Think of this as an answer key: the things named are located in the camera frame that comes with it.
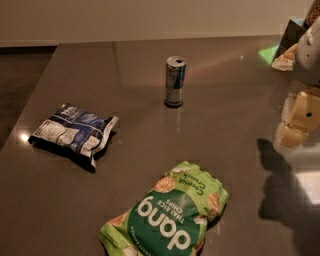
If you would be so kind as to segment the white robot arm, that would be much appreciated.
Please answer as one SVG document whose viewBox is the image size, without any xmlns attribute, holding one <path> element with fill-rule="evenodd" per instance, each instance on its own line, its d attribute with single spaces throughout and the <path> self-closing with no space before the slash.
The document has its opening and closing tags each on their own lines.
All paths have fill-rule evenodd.
<svg viewBox="0 0 320 256">
<path fill-rule="evenodd" d="M 295 71 L 303 84 L 320 86 L 320 17 L 298 42 Z"/>
</svg>

